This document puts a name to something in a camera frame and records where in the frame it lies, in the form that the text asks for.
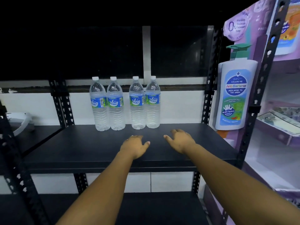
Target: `person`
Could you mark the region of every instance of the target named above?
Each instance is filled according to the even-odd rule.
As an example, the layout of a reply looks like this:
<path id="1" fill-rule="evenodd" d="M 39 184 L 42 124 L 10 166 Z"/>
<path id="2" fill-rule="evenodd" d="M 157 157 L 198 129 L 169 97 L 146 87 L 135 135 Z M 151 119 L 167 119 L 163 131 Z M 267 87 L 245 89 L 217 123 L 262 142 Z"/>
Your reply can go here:
<path id="1" fill-rule="evenodd" d="M 300 210 L 276 192 L 212 155 L 183 130 L 171 132 L 174 139 L 164 135 L 166 141 L 191 159 L 236 225 L 300 224 Z M 150 142 L 142 145 L 142 137 L 131 136 L 124 141 L 111 164 L 77 198 L 57 225 L 115 223 L 131 164 L 150 145 Z"/>

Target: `left arm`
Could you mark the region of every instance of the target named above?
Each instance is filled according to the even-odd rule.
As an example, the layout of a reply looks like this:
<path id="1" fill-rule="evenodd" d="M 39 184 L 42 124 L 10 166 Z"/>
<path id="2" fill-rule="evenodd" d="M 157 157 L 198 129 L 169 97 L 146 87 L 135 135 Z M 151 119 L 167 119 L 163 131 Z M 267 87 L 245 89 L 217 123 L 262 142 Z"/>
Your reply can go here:
<path id="1" fill-rule="evenodd" d="M 77 198 L 56 225 L 114 224 L 123 199 L 132 161 L 141 157 L 150 142 L 143 136 L 125 140 L 111 164 Z"/>

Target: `water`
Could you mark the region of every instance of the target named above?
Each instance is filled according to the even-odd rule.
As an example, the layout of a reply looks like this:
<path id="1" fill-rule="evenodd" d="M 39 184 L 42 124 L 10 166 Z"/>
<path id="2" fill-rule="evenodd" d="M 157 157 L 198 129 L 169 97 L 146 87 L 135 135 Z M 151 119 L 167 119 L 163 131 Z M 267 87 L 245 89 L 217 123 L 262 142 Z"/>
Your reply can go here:
<path id="1" fill-rule="evenodd" d="M 139 77 L 134 76 L 129 88 L 131 126 L 136 130 L 145 128 L 145 92 L 139 83 Z"/>
<path id="2" fill-rule="evenodd" d="M 107 88 L 108 110 L 110 116 L 110 126 L 113 130 L 125 128 L 123 91 L 117 78 L 112 76 Z"/>
<path id="3" fill-rule="evenodd" d="M 151 82 L 146 88 L 146 125 L 154 129 L 160 124 L 160 87 L 156 77 L 151 76 Z"/>
<path id="4" fill-rule="evenodd" d="M 110 128 L 110 121 L 108 117 L 106 91 L 103 85 L 98 82 L 98 77 L 93 77 L 93 79 L 95 80 L 93 80 L 90 87 L 90 97 L 95 126 L 98 131 L 108 130 Z"/>

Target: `white window frame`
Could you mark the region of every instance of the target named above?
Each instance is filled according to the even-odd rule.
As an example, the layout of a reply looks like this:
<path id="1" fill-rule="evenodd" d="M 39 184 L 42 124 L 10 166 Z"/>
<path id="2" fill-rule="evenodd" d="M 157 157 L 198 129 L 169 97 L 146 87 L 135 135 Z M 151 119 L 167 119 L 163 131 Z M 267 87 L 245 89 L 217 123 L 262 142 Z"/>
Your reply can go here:
<path id="1" fill-rule="evenodd" d="M 151 41 L 150 26 L 142 27 L 143 42 L 143 70 L 144 78 L 140 78 L 139 82 L 143 85 L 150 83 L 151 78 Z M 207 77 L 167 77 L 157 78 L 159 85 L 196 85 L 206 84 Z M 108 85 L 110 79 L 100 79 L 102 85 Z M 130 85 L 132 79 L 118 79 L 120 85 Z M 91 85 L 92 79 L 66 79 L 67 86 Z M 49 86 L 47 80 L 21 80 L 21 81 L 0 81 L 1 88 L 24 88 L 24 87 L 44 87 Z"/>

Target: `green pump nozzle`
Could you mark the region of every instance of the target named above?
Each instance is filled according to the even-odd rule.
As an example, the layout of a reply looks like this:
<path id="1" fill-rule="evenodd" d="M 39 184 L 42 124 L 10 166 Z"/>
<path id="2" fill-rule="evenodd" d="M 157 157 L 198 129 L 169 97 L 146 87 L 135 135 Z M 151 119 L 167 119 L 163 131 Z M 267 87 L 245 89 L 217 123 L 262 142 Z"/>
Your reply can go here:
<path id="1" fill-rule="evenodd" d="M 226 48 L 233 49 L 230 54 L 230 60 L 235 60 L 236 58 L 248 58 L 249 51 L 248 48 L 251 46 L 249 43 L 239 43 L 227 46 Z"/>

